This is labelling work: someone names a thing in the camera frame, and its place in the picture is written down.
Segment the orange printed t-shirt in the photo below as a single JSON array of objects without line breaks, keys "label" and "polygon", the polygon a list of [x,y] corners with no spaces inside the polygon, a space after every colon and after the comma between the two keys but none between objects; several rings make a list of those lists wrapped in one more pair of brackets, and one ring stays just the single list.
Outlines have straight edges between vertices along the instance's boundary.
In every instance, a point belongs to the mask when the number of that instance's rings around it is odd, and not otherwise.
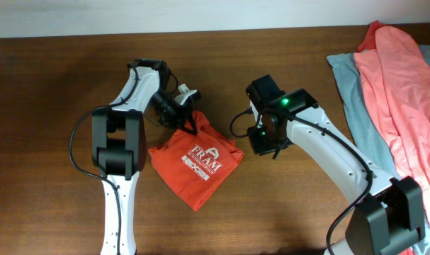
[{"label": "orange printed t-shirt", "polygon": [[198,133],[177,130],[148,152],[166,185],[193,211],[198,211],[239,166],[244,153],[215,130],[200,111],[193,112]]}]

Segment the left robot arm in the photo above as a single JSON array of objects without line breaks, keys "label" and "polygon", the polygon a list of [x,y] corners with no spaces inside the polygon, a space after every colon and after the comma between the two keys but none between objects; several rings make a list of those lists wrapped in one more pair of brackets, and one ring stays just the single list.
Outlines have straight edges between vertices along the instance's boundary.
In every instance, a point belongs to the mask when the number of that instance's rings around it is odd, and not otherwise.
[{"label": "left robot arm", "polygon": [[178,86],[166,91],[172,73],[166,62],[139,58],[129,63],[129,78],[118,97],[91,114],[92,159],[100,171],[105,197],[102,254],[136,254],[135,190],[147,160],[144,116],[155,109],[159,123],[196,135],[191,104],[200,93]]}]

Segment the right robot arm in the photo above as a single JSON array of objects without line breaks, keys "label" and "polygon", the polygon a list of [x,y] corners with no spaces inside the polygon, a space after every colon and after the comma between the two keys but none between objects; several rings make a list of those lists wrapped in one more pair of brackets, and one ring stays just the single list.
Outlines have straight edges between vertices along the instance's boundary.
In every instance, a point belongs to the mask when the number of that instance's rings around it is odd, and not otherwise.
[{"label": "right robot arm", "polygon": [[266,75],[250,83],[246,93],[256,118],[247,130],[253,152],[277,156],[299,146],[349,203],[329,227],[326,254],[395,255],[425,238],[419,184],[411,177],[398,179],[371,161],[306,90],[286,93]]}]

